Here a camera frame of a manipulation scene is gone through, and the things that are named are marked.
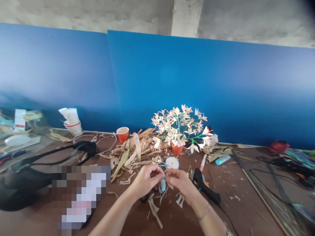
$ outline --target glue stick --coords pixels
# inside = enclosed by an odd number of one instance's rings
[[[216,160],[216,164],[219,166],[230,159],[231,159],[230,155],[225,155],[225,156],[219,158],[218,160]]]
[[[205,163],[205,161],[206,161],[206,157],[207,157],[207,154],[205,154],[204,156],[203,156],[203,159],[202,159],[202,162],[201,162],[201,166],[200,166],[200,171],[202,172],[202,170],[203,170],[203,166],[204,166],[204,163]]]

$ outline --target concrete pillar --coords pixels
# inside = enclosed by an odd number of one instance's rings
[[[203,0],[174,0],[172,36],[197,38]]]

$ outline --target white paper cup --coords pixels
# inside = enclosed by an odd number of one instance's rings
[[[64,126],[69,130],[69,132],[73,136],[82,135],[82,127],[81,127],[81,121],[77,124],[64,124]]]

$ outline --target wrist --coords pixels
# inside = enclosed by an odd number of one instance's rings
[[[209,205],[208,201],[201,195],[200,192],[198,192],[198,194],[194,198],[191,207],[194,210],[197,218],[200,218],[204,214],[208,205]]]
[[[130,190],[130,188],[126,189],[120,197],[122,198],[122,201],[130,206],[138,200],[137,196]]]

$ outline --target glass jar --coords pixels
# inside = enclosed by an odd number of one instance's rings
[[[50,132],[51,127],[42,111],[27,111],[23,113],[23,118],[35,134],[45,135]]]

